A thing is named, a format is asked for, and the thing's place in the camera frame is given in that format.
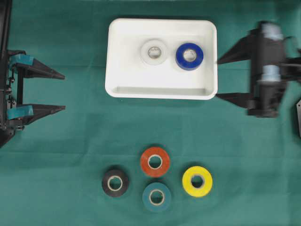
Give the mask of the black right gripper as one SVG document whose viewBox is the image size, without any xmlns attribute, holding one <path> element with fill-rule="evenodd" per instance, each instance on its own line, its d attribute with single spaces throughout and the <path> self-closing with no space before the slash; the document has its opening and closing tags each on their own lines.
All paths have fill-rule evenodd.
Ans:
<svg viewBox="0 0 301 226">
<path fill-rule="evenodd" d="M 255 36 L 241 38 L 217 60 L 217 64 L 251 60 L 251 71 L 255 74 L 254 98 L 251 93 L 223 93 L 216 96 L 248 109 L 248 115 L 277 117 L 287 83 L 301 81 L 301 57 L 286 55 L 285 41 L 288 39 L 278 24 L 260 21 Z"/>
</svg>

